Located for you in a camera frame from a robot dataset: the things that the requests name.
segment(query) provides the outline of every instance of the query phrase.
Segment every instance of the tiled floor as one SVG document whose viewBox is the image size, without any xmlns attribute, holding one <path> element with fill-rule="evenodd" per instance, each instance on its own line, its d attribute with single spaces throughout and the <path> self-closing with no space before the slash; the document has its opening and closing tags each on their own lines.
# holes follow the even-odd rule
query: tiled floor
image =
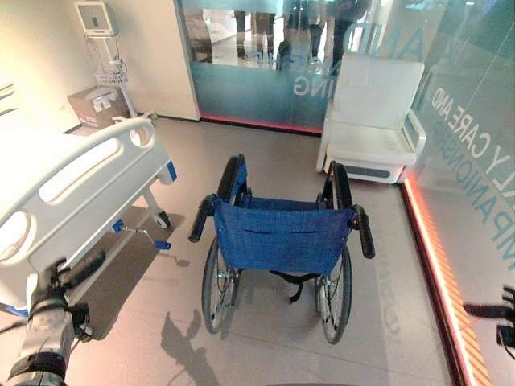
<svg viewBox="0 0 515 386">
<path fill-rule="evenodd" d="M 70 385 L 451 384 L 402 197 L 393 186 L 351 181 L 354 201 L 370 216 L 377 256 L 364 259 L 352 234 L 352 311 L 338 345 L 324 340 L 310 285 L 290 305 L 294 286 L 250 271 L 242 275 L 229 330 L 210 335 L 200 288 L 212 220 L 198 244 L 187 241 L 198 204 L 216 190 L 229 156 L 239 153 L 255 195 L 314 199 L 323 183 L 315 172 L 319 139 L 164 119 L 156 126 L 179 175 L 171 186 L 153 187 L 162 208 L 181 219 L 169 239 L 172 250 L 151 262 L 109 335 L 73 352 Z M 124 256 L 121 276 L 138 259 L 130 255 L 134 250 Z M 112 286 L 116 291 L 117 282 Z M 13 320 L 0 313 L 0 326 Z M 23 330 L 0 335 L 0 382 L 22 339 Z"/>
</svg>

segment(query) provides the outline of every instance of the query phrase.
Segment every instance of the wheelchair push handle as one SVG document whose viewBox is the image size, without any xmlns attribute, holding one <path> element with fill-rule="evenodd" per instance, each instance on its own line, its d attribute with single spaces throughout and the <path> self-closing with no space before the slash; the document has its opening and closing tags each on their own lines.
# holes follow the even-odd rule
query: wheelchair push handle
<svg viewBox="0 0 515 386">
<path fill-rule="evenodd" d="M 212 195 L 208 195 L 200 203 L 199 211 L 196 213 L 195 221 L 193 221 L 190 236 L 188 236 L 187 238 L 192 243 L 196 243 L 200 240 L 200 237 L 202 236 L 202 231 L 204 230 L 204 225 L 206 224 L 206 218 L 208 216 L 213 215 L 211 202 Z"/>
<path fill-rule="evenodd" d="M 376 249 L 373 246 L 372 233 L 370 232 L 369 217 L 365 210 L 359 205 L 354 205 L 356 217 L 350 221 L 349 227 L 360 231 L 361 251 L 367 259 L 376 256 Z"/>
</svg>

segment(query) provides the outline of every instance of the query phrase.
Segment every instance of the orange light strip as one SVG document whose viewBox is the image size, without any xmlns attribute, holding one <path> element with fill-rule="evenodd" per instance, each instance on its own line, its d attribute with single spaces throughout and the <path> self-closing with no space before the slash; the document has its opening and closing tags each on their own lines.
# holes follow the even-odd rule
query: orange light strip
<svg viewBox="0 0 515 386">
<path fill-rule="evenodd" d="M 445 316 L 451 328 L 452 340 L 457 348 L 467 386 L 492 386 L 488 370 L 484 366 L 476 334 L 471 328 L 470 319 L 463 308 L 458 283 L 451 271 L 435 223 L 431 219 L 431 213 L 418 190 L 416 182 L 407 178 L 404 181 L 404 186 L 429 258 L 431 271 L 436 278 L 436 287 L 442 299 Z"/>
</svg>

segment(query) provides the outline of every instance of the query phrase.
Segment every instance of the person's legs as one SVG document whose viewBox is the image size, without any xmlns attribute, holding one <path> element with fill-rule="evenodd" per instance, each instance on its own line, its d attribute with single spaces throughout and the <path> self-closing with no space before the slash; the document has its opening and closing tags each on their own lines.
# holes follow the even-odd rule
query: person's legs
<svg viewBox="0 0 515 386">
<path fill-rule="evenodd" d="M 257 60 L 263 61 L 263 39 L 266 33 L 266 14 L 256 12 Z"/>
<path fill-rule="evenodd" d="M 311 32 L 311 56 L 316 58 L 319 55 L 320 38 L 322 37 L 322 30 L 318 24 L 310 24 Z"/>
<path fill-rule="evenodd" d="M 236 19 L 236 49 L 238 58 L 246 59 L 245 54 L 245 12 L 243 10 L 235 10 L 234 18 Z"/>
<path fill-rule="evenodd" d="M 274 56 L 274 19 L 275 14 L 269 14 L 268 25 L 266 26 L 266 42 L 268 43 L 268 60 Z"/>
<path fill-rule="evenodd" d="M 332 75 L 339 72 L 340 61 L 344 55 L 344 35 L 352 24 L 348 20 L 335 20 L 334 47 L 332 48 Z"/>
</svg>

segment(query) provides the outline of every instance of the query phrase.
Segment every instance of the bed wheel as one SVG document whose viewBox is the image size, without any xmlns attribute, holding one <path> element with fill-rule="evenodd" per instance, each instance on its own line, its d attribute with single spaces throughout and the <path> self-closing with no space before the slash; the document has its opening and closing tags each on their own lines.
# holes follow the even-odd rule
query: bed wheel
<svg viewBox="0 0 515 386">
<path fill-rule="evenodd" d="M 171 227 L 171 221 L 170 217 L 168 217 L 167 213 L 165 211 L 161 211 L 160 213 L 156 213 L 152 216 L 154 218 L 154 221 L 156 222 L 159 227 L 162 229 L 170 229 Z"/>
<path fill-rule="evenodd" d="M 337 344 L 347 326 L 352 301 L 352 268 L 347 245 L 329 276 L 315 281 L 317 311 L 322 318 L 323 334 Z"/>
</svg>

